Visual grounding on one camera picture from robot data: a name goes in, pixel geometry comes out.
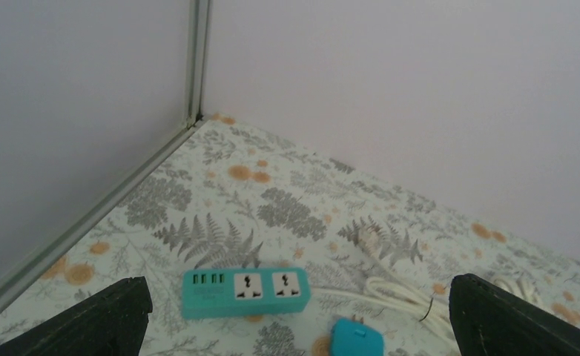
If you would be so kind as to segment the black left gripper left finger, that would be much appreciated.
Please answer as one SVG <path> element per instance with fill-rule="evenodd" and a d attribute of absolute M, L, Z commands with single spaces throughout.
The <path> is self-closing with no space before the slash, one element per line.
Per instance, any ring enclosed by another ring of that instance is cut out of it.
<path fill-rule="evenodd" d="M 138 355 L 153 303 L 144 277 L 124 278 L 0 345 L 0 355 Z"/>

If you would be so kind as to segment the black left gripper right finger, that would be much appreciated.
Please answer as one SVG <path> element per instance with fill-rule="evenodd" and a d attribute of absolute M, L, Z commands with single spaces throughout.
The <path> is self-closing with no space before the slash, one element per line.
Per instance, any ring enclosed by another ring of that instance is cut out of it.
<path fill-rule="evenodd" d="M 475 274 L 452 279 L 449 319 L 463 356 L 580 356 L 578 327 Z"/>

